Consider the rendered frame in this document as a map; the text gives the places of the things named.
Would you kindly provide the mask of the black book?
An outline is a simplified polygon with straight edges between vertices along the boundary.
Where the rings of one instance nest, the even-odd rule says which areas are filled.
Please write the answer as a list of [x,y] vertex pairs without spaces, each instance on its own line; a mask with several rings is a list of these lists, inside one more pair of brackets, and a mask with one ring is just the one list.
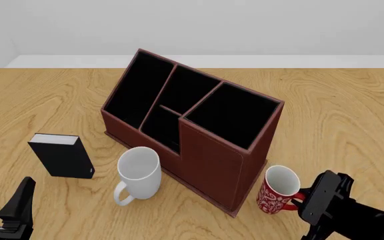
[[36,133],[28,144],[53,177],[91,179],[94,175],[94,166],[78,135]]

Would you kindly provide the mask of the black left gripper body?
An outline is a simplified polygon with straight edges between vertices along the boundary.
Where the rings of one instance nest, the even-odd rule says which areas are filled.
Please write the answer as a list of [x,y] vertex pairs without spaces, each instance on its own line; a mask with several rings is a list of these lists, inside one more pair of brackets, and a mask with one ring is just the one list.
[[29,240],[32,232],[28,225],[0,227],[0,240]]

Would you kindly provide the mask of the white mug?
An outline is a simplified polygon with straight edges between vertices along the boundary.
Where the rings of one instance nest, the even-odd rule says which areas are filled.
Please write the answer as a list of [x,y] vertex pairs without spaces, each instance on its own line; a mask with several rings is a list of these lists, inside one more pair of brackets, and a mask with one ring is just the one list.
[[120,156],[117,171],[121,181],[113,199],[120,206],[134,199],[149,199],[161,184],[161,164],[156,151],[149,147],[133,147]]

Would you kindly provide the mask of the red-brown desk caddy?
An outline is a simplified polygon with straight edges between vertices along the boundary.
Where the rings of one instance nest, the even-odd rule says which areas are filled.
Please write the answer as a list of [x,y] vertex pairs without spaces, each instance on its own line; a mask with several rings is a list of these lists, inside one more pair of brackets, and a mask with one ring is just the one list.
[[267,163],[284,101],[139,49],[101,108],[106,134],[236,216]]

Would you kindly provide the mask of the red patterned mug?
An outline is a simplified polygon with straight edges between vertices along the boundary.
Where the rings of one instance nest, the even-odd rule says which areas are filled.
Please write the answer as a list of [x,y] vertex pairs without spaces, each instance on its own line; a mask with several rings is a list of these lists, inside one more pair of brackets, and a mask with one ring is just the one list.
[[291,200],[304,201],[305,196],[299,192],[301,182],[297,174],[283,165],[269,167],[257,194],[259,208],[268,214],[276,214],[281,210],[296,211],[298,207]]

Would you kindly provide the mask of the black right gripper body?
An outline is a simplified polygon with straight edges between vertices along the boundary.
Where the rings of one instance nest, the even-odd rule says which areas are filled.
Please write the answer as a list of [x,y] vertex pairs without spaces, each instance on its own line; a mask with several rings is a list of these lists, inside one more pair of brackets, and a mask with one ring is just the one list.
[[320,173],[311,187],[314,192],[305,198],[298,214],[310,225],[322,225],[326,221],[339,221],[344,217],[343,200],[340,185],[345,178],[343,173],[326,170]]

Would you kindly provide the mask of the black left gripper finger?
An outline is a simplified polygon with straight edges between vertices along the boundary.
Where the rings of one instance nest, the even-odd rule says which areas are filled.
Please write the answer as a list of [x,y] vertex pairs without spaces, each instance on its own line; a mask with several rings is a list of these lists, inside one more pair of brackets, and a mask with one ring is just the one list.
[[24,177],[12,198],[0,210],[4,227],[33,226],[32,202],[35,185],[32,177]]

